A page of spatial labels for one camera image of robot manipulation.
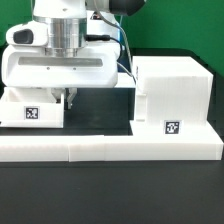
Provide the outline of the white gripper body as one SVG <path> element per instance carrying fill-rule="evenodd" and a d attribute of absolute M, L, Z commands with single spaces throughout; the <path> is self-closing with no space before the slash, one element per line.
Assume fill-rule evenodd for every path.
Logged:
<path fill-rule="evenodd" d="M 72 58 L 48 57 L 41 47 L 9 45 L 2 57 L 2 81 L 23 88 L 112 88 L 117 54 L 111 47 L 87 46 Z"/>

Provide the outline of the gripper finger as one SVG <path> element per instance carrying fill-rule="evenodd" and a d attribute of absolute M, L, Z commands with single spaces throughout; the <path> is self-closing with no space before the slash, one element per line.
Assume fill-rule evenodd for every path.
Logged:
<path fill-rule="evenodd" d="M 67 104 L 68 104 L 68 109 L 72 108 L 72 102 L 73 102 L 76 94 L 77 94 L 77 89 L 76 88 L 68 88 L 67 89 L 66 101 L 67 101 Z"/>
<path fill-rule="evenodd" d="M 64 94 L 64 90 L 63 89 L 52 88 L 51 89 L 51 94 L 55 98 L 57 103 L 61 103 L 62 102 L 62 95 Z"/>

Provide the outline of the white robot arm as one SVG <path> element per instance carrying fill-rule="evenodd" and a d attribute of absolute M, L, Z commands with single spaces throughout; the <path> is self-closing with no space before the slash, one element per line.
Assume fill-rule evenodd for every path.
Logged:
<path fill-rule="evenodd" d="M 51 92 L 77 88 L 112 88 L 117 84 L 115 49 L 105 35 L 87 32 L 87 12 L 131 16 L 146 0 L 35 0 L 33 20 L 6 33 L 2 56 L 1 102 L 14 91 L 32 101 Z"/>

